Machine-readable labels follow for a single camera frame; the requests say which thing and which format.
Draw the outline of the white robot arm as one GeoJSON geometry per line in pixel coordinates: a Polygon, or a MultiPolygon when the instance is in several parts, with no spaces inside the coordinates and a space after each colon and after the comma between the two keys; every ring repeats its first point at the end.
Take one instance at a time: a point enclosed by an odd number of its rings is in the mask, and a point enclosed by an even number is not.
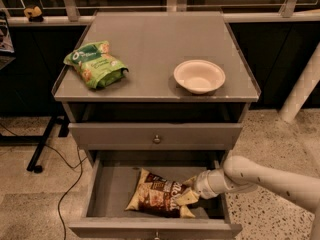
{"type": "MultiPolygon", "coordinates": [[[[320,81],[320,43],[279,111],[291,122],[320,81]]],[[[320,240],[320,179],[264,167],[238,155],[227,156],[222,167],[204,171],[186,181],[188,188],[176,199],[190,215],[188,204],[223,193],[240,192],[261,186],[315,215],[310,240],[320,240]]]]}

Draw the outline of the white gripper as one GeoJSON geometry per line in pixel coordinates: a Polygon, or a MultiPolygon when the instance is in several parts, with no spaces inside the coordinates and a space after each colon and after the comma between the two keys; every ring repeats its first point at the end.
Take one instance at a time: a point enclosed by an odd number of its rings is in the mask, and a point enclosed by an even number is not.
{"type": "Polygon", "coordinates": [[[175,202],[179,206],[187,206],[197,203],[200,197],[206,200],[217,197],[218,194],[209,185],[209,173],[210,171],[207,170],[200,173],[197,177],[193,176],[185,180],[183,184],[187,187],[193,187],[194,190],[187,188],[180,196],[175,198],[175,202]]]}

